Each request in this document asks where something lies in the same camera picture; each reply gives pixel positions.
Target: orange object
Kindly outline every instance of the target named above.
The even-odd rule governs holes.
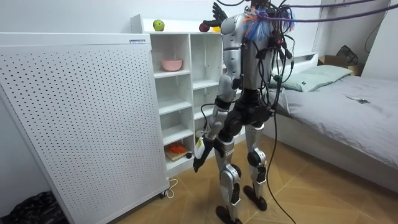
[[[180,142],[174,142],[172,144],[169,144],[167,146],[167,148],[171,152],[174,152],[174,153],[185,153],[186,152],[185,146],[182,143],[180,143]]]

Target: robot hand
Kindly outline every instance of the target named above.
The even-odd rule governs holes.
[[[217,3],[214,2],[213,5],[213,17],[215,20],[212,21],[203,21],[209,27],[221,27],[223,21],[228,18],[225,12],[219,7]]]

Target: white power cable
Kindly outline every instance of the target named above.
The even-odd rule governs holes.
[[[166,194],[166,196],[167,196],[168,199],[174,198],[174,191],[172,190],[172,188],[175,187],[175,186],[178,184],[178,180],[177,180],[177,179],[171,179],[171,180],[169,180],[169,181],[171,182],[171,181],[173,181],[173,180],[175,180],[175,184],[173,184],[173,186],[171,186],[169,189],[167,189],[167,190],[165,191],[165,194]]]

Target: white bed frame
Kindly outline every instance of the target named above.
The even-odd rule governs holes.
[[[277,115],[278,141],[398,192],[398,170],[286,116]],[[274,119],[264,134],[275,138]]]

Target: pink bowl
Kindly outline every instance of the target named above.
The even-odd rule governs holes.
[[[162,67],[168,72],[175,72],[181,69],[182,60],[163,60]]]

